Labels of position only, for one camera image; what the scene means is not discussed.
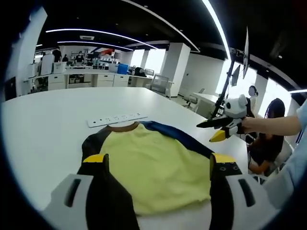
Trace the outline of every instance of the human arm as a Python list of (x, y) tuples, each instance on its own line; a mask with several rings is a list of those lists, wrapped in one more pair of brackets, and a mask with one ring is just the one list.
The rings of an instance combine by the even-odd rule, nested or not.
[(297, 116), (279, 118), (251, 118), (243, 120), (242, 126), (245, 133), (260, 132), (279, 136), (292, 136), (301, 130)]
[(265, 172), (269, 168), (269, 166), (270, 166), (269, 161), (263, 161), (263, 163), (260, 166), (250, 164), (248, 169), (251, 170), (255, 174), (261, 174), (261, 173)]

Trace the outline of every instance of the blue bin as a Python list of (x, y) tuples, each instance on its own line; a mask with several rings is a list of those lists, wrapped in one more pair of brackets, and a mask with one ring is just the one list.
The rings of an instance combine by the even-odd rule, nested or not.
[(117, 73), (119, 74), (127, 74), (128, 72), (128, 65), (126, 64), (119, 64), (118, 65), (118, 69), (117, 69)]

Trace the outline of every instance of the human hand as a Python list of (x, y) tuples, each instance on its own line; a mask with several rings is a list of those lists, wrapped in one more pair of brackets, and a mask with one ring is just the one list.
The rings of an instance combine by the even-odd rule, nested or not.
[(252, 133), (255, 132), (254, 129), (254, 119), (253, 117), (245, 117), (242, 121), (242, 128), (244, 133)]

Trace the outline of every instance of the ceiling light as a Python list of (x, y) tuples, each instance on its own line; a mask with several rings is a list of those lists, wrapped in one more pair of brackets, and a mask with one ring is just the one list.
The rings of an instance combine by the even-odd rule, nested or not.
[(225, 47), (225, 50), (226, 50), (226, 54), (227, 54), (227, 57), (229, 60), (231, 60), (231, 56), (230, 56), (230, 52), (229, 52), (229, 47), (228, 47), (228, 43), (227, 43), (227, 40), (226, 40), (226, 36), (225, 36), (225, 33), (223, 31), (223, 28), (221, 26), (221, 23), (212, 7), (212, 5), (210, 4), (209, 0), (202, 0), (202, 2), (205, 4), (205, 6), (207, 7), (211, 17), (213, 18), (214, 20), (214, 23), (217, 27), (217, 30), (219, 31), (220, 33), (220, 36), (222, 38), (222, 41), (223, 41), (223, 44), (224, 44), (224, 47)]
[(129, 49), (129, 48), (121, 47), (121, 46), (116, 46), (116, 45), (105, 44), (105, 43), (99, 43), (99, 42), (63, 41), (63, 42), (58, 42), (58, 43), (88, 43), (88, 44), (97, 44), (97, 45), (105, 45), (105, 46), (114, 46), (114, 47), (118, 47), (118, 48), (121, 48), (121, 49), (127, 49), (127, 50), (133, 51), (133, 49)]
[(201, 51), (197, 48), (197, 46), (191, 42), (190, 39), (187, 38), (187, 36), (185, 36), (181, 31), (179, 31), (175, 26), (173, 26), (171, 23), (169, 23), (167, 20), (165, 20), (164, 18), (162, 18), (161, 16), (159, 16), (158, 14), (156, 14), (155, 12), (151, 11), (148, 9), (148, 6), (142, 6), (140, 4), (137, 4), (131, 0), (121, 0), (123, 2), (126, 2), (128, 4), (131, 4), (135, 7), (138, 7), (148, 13), (150, 13), (152, 16), (156, 17), (157, 19), (163, 21), (165, 24), (167, 24), (169, 27), (171, 27), (173, 30), (175, 30), (177, 33), (179, 33), (181, 36), (183, 36), (196, 50), (191, 50), (191, 52), (195, 52), (195, 53), (200, 53)]
[(307, 92), (307, 89), (305, 89), (305, 90), (293, 90), (293, 91), (289, 91), (289, 93), (298, 93), (298, 92)]
[(47, 30), (46, 33), (51, 33), (51, 32), (58, 32), (58, 31), (88, 31), (88, 32), (94, 32), (94, 33), (102, 33), (102, 34), (107, 34), (107, 35), (114, 35), (114, 36), (118, 36), (118, 37), (123, 37), (123, 38), (126, 38), (128, 40), (131, 40), (131, 41), (135, 41), (135, 42), (138, 42), (138, 43), (142, 43), (146, 46), (150, 46), (151, 48), (154, 48), (154, 49), (158, 49), (150, 44), (147, 44), (145, 42), (141, 42), (139, 40), (136, 40), (136, 39), (133, 39), (131, 37), (126, 37), (126, 36), (123, 36), (123, 35), (119, 35), (119, 34), (114, 34), (114, 33), (109, 33), (109, 32), (105, 32), (105, 31), (99, 31), (99, 30), (88, 30), (88, 29), (57, 29), (57, 30)]

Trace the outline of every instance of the person sitting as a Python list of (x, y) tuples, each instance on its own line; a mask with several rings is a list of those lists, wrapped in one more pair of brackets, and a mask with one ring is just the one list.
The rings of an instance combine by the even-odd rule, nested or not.
[[(282, 100), (273, 100), (265, 113), (265, 118), (284, 117), (285, 106)], [(248, 169), (256, 174), (266, 174), (270, 163), (274, 162), (283, 146), (283, 136), (259, 133), (258, 138), (248, 146), (250, 155)]]

